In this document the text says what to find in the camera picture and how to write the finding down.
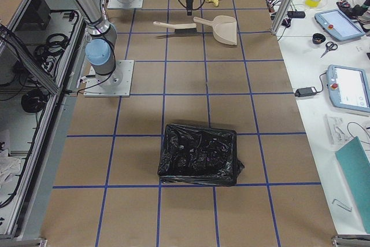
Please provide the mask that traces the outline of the croissant pastry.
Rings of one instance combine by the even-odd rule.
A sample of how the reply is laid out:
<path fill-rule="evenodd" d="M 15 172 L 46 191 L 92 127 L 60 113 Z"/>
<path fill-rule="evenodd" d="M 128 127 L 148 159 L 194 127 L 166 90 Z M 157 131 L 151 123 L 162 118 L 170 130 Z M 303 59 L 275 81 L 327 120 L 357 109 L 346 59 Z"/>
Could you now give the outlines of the croissant pastry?
<path fill-rule="evenodd" d="M 219 6 L 219 0 L 205 0 L 206 3 L 212 3 L 214 7 Z"/>

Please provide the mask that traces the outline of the beige hand brush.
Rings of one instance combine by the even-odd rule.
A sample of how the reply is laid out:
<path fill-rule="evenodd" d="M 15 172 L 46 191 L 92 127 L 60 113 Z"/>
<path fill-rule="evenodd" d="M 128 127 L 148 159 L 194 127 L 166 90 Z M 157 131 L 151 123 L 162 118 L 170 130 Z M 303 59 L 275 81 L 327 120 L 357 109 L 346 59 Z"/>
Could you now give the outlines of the beige hand brush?
<path fill-rule="evenodd" d="M 154 21 L 153 25 L 158 26 L 158 27 L 173 29 L 176 34 L 194 34 L 197 32 L 196 23 L 169 24 L 169 23 L 162 23 L 159 21 Z"/>

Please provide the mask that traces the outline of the beige dustpan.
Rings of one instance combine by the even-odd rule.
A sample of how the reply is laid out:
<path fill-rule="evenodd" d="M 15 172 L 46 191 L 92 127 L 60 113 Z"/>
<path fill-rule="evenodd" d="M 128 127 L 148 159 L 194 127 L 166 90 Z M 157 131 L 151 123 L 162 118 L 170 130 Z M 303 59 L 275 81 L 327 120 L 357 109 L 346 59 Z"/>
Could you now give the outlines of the beige dustpan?
<path fill-rule="evenodd" d="M 234 17 L 220 15 L 213 20 L 206 20 L 200 17 L 193 17 L 195 23 L 211 26 L 213 37 L 220 43 L 226 45 L 237 45 L 237 22 Z"/>

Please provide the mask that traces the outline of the black lined trash bin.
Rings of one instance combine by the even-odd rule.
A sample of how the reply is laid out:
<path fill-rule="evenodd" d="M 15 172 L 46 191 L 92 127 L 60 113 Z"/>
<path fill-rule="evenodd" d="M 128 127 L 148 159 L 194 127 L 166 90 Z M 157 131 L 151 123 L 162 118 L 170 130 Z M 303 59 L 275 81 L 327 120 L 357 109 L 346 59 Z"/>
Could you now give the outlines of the black lined trash bin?
<path fill-rule="evenodd" d="M 162 182 L 229 187 L 243 169 L 234 130 L 166 125 L 157 171 Z"/>

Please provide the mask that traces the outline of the yellow tape roll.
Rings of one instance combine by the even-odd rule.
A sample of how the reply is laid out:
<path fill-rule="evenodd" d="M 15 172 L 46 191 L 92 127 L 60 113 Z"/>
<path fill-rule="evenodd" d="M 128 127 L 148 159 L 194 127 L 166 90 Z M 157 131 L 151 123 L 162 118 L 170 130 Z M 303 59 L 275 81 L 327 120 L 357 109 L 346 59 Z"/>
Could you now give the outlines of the yellow tape roll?
<path fill-rule="evenodd" d="M 305 0 L 305 5 L 310 8 L 316 8 L 320 4 L 321 0 Z"/>

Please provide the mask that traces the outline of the far blue teach pendant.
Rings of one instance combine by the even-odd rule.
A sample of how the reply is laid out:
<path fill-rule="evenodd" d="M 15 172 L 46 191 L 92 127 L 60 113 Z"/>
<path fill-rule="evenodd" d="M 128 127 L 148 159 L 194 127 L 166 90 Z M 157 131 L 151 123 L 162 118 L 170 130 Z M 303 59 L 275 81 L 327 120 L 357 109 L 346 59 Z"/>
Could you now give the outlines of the far blue teach pendant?
<path fill-rule="evenodd" d="M 314 15 L 316 22 L 331 37 L 338 41 L 360 38 L 365 35 L 361 27 L 339 9 L 323 11 Z"/>

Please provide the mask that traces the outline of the blue teach pendant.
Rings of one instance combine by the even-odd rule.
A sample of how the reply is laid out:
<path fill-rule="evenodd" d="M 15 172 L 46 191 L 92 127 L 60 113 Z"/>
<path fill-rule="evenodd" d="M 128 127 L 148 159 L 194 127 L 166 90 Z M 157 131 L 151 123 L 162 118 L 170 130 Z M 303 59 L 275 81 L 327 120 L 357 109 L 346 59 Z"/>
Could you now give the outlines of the blue teach pendant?
<path fill-rule="evenodd" d="M 369 84 L 363 69 L 329 65 L 326 77 L 334 107 L 369 113 Z"/>
<path fill-rule="evenodd" d="M 338 41 L 360 38 L 365 35 L 361 27 L 339 9 L 323 11 L 314 15 L 316 22 L 331 37 Z"/>

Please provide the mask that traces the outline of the black scissors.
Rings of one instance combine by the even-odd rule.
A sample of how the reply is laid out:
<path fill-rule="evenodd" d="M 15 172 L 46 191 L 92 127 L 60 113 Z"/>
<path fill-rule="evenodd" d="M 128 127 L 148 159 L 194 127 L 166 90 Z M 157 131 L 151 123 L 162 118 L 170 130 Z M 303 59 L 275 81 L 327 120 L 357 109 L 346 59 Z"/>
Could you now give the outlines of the black scissors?
<path fill-rule="evenodd" d="M 333 42 L 333 41 L 329 41 L 325 44 L 325 51 L 324 53 L 320 56 L 320 58 L 323 58 L 328 52 L 330 51 L 334 51 L 338 48 L 338 45 Z"/>

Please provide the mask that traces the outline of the black power adapter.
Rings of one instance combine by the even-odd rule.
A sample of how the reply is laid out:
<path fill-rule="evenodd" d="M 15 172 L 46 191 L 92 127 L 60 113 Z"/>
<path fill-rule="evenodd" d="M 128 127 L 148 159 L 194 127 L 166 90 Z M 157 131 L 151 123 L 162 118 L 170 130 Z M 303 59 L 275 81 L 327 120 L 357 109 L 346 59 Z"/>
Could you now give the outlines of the black power adapter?
<path fill-rule="evenodd" d="M 315 87 L 302 87 L 296 89 L 294 95 L 296 97 L 311 97 L 318 93 Z"/>

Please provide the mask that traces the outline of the near blue teach pendant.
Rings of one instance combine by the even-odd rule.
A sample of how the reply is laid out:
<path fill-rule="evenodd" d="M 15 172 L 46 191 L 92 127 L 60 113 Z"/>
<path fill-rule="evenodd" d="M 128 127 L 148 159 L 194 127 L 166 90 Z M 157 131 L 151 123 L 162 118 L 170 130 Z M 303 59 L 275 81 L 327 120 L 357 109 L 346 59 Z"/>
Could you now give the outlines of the near blue teach pendant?
<path fill-rule="evenodd" d="M 334 107 L 369 113 L 369 84 L 363 69 L 329 65 L 326 77 Z"/>

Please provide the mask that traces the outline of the teal folder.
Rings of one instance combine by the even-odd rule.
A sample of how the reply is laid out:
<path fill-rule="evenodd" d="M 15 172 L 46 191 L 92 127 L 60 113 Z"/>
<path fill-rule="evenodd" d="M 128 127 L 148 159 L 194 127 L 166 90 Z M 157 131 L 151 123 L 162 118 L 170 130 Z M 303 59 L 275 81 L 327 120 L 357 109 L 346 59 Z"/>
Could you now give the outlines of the teal folder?
<path fill-rule="evenodd" d="M 369 160 L 358 137 L 335 152 L 342 172 L 361 217 L 362 225 L 369 234 Z"/>

